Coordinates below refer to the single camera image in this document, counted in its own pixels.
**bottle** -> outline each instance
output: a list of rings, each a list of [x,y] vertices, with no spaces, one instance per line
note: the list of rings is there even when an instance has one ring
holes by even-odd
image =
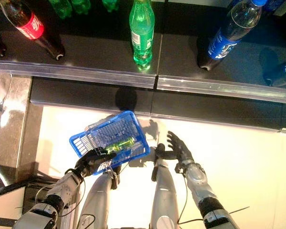
[[[132,146],[134,146],[134,138],[133,137],[129,137],[124,141],[118,142],[116,144],[110,145],[108,147],[106,147],[105,149],[107,150],[108,154],[112,153],[112,152],[120,152],[123,149],[128,149]]]
[[[19,0],[0,0],[7,19],[28,39],[43,47],[52,58],[59,60],[65,55],[64,48],[49,36],[46,28],[27,5]]]
[[[286,85],[286,62],[263,75],[265,82],[272,87]]]
[[[71,0],[72,6],[78,14],[88,14],[91,3],[90,0]]]
[[[263,6],[263,11],[266,15],[272,15],[277,8],[279,8],[285,0],[268,0],[268,2]]]
[[[154,13],[150,0],[134,0],[129,25],[133,59],[138,65],[147,66],[153,58]]]
[[[61,18],[71,17],[72,6],[68,0],[49,0],[56,14]]]
[[[102,0],[102,2],[109,13],[119,9],[119,0]]]
[[[237,3],[241,2],[242,0],[232,0],[230,4],[227,6],[228,11],[230,11]]]
[[[262,6],[267,0],[245,0],[236,4],[209,43],[207,51],[199,52],[197,63],[200,68],[211,70],[249,33],[258,23]]]

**cable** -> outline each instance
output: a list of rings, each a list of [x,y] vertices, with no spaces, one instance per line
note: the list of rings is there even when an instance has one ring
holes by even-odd
[[[92,214],[82,214],[81,216],[93,216],[93,217],[94,217],[93,221],[92,221],[91,223],[89,223],[89,225],[86,226],[84,229],[87,229],[91,224],[93,224],[93,223],[95,222],[95,215],[92,215]]]
[[[189,220],[189,221],[186,221],[186,222],[179,223],[179,221],[180,221],[180,219],[181,219],[181,216],[182,216],[182,214],[183,214],[183,212],[184,212],[186,203],[187,203],[187,185],[186,185],[185,177],[183,177],[183,179],[184,179],[184,184],[185,184],[185,189],[186,189],[185,203],[184,203],[183,209],[182,209],[182,211],[181,211],[180,217],[179,217],[179,219],[178,219],[178,221],[177,221],[177,224],[180,225],[180,224],[189,223],[189,222],[193,222],[193,221],[201,221],[201,220],[203,221],[203,219],[192,219],[192,220]]]
[[[71,211],[69,211],[67,214],[61,215],[61,216],[58,216],[58,217],[64,217],[64,216],[69,215],[71,212],[73,212],[73,211],[79,206],[79,204],[81,203],[82,199],[84,198],[85,191],[86,191],[86,181],[85,181],[85,179],[84,179],[84,185],[85,185],[84,193],[82,194],[82,198],[81,198],[81,200],[78,202],[78,204],[77,204]]]
[[[181,216],[182,216],[182,214],[183,214],[183,212],[184,212],[186,203],[187,203],[187,185],[186,185],[185,177],[183,177],[183,179],[184,179],[184,184],[185,184],[185,189],[186,189],[186,199],[185,199],[184,207],[183,207],[183,209],[182,209],[182,211],[181,211],[180,217],[179,217],[179,219],[178,219],[178,221],[177,221],[177,224],[180,225],[180,224],[185,224],[185,223],[194,222],[194,221],[203,221],[203,219],[192,219],[192,220],[189,220],[189,221],[185,221],[185,222],[179,223],[179,221],[180,221],[180,219],[181,219]],[[235,210],[235,211],[231,211],[231,212],[229,212],[229,214],[233,214],[233,213],[235,213],[235,212],[245,210],[245,209],[247,209],[247,208],[249,208],[249,207],[250,207],[250,206],[245,207],[245,208],[241,208],[241,209],[238,209],[238,210]]]
[[[122,168],[122,170],[120,171],[120,173],[119,173],[119,174],[121,174],[121,173],[123,172],[123,170],[124,170],[128,165],[129,165],[129,162],[125,165],[125,167],[124,167],[124,168]]]
[[[236,211],[231,211],[231,212],[229,212],[229,214],[232,214],[232,213],[235,213],[235,212],[238,212],[238,211],[241,211],[241,210],[245,210],[245,209],[247,209],[247,208],[249,208],[249,207],[250,207],[250,206],[245,207],[245,208],[241,208],[241,209],[236,210]]]
[[[37,198],[37,197],[38,197],[39,193],[40,193],[42,190],[44,190],[45,188],[50,187],[50,186],[53,186],[53,185],[55,185],[55,184],[46,185],[46,186],[44,186],[44,187],[42,187],[41,189],[38,190],[38,192],[36,193],[36,196],[35,196],[35,204],[38,204],[38,198]]]

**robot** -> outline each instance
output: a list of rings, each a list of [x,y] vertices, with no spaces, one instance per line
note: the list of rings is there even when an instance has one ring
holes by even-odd
[[[192,153],[174,133],[168,132],[168,143],[172,151],[165,151],[163,144],[155,150],[152,181],[157,182],[153,200],[150,229],[179,229],[176,190],[165,160],[177,159],[176,173],[187,180],[193,199],[203,217],[207,229],[239,229],[231,215],[220,204],[207,183],[204,169],[194,161]],[[107,154],[96,148],[81,157],[75,169],[68,169],[46,197],[26,212],[13,229],[54,229],[62,209],[68,205],[77,187],[84,178],[92,175],[103,162],[109,161],[116,153]],[[94,183],[84,203],[77,229],[107,229],[109,193],[119,184],[120,169],[104,172]]]

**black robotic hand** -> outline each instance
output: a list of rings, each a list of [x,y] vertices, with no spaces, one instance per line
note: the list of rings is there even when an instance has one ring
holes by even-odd
[[[97,171],[100,164],[113,159],[116,153],[107,154],[107,150],[99,147],[88,151],[75,165],[75,171],[82,177],[92,175]]]
[[[167,137],[167,141],[170,143],[168,147],[173,149],[173,152],[178,159],[178,164],[176,165],[175,171],[176,173],[182,173],[184,175],[187,166],[195,163],[192,153],[186,147],[184,142],[180,140],[173,132],[169,131]]]

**red label bottle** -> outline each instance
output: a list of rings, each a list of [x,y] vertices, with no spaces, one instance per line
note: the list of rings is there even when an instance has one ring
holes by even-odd
[[[64,56],[64,48],[46,31],[39,18],[21,0],[0,0],[7,19],[28,39],[35,41],[56,60]]]

